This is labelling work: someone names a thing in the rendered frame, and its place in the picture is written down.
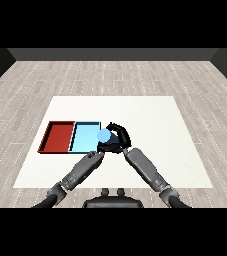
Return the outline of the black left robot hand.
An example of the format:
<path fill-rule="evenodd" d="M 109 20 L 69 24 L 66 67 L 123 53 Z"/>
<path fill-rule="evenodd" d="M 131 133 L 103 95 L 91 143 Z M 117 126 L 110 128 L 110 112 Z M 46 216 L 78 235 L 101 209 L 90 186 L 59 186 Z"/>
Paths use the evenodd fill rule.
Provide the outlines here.
<path fill-rule="evenodd" d="M 102 143 L 99 142 L 97 145 L 97 152 L 111 152 L 113 149 L 113 146 L 111 144 L 106 144 L 106 143 Z"/>

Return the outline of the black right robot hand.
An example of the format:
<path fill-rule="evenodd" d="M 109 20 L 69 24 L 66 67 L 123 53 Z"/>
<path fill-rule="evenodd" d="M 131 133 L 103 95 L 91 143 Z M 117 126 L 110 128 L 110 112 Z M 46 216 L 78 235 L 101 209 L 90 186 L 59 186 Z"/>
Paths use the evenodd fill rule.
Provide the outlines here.
<path fill-rule="evenodd" d="M 131 146 L 131 139 L 127 130 L 116 123 L 110 123 L 107 127 L 110 131 L 110 139 L 106 142 L 106 151 L 121 153 Z"/>

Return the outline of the blue can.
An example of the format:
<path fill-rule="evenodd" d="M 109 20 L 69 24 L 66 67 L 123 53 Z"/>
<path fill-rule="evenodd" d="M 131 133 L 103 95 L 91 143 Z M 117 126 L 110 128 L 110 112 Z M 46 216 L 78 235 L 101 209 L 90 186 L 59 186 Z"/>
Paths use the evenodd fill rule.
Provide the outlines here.
<path fill-rule="evenodd" d="M 106 128 L 103 128 L 98 132 L 97 138 L 100 143 L 103 143 L 106 145 L 119 143 L 118 137 Z"/>

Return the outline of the light blue shallow open box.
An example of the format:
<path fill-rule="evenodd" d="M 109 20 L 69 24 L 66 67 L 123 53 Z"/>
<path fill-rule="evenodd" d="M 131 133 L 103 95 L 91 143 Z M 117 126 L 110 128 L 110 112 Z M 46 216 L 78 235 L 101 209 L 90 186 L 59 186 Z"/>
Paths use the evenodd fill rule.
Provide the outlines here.
<path fill-rule="evenodd" d="M 97 134 L 101 130 L 99 121 L 77 121 L 71 135 L 68 152 L 86 154 L 97 150 Z"/>

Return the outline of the red shallow open box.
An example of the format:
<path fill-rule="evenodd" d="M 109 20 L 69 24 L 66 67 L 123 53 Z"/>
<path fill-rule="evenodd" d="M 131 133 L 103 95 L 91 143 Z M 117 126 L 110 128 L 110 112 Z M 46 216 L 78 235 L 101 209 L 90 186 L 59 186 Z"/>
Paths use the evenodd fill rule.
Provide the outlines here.
<path fill-rule="evenodd" d="M 38 153 L 67 154 L 74 125 L 74 121 L 50 121 L 41 140 Z"/>

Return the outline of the dark grey robot body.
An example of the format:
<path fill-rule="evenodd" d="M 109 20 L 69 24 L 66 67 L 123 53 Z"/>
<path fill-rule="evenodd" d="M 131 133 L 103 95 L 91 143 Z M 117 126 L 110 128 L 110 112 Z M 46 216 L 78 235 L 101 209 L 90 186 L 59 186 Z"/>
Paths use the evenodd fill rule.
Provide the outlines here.
<path fill-rule="evenodd" d="M 83 203 L 83 208 L 143 208 L 140 200 L 125 195 L 123 188 L 117 189 L 116 196 L 109 195 L 109 189 L 103 188 L 101 195 Z"/>

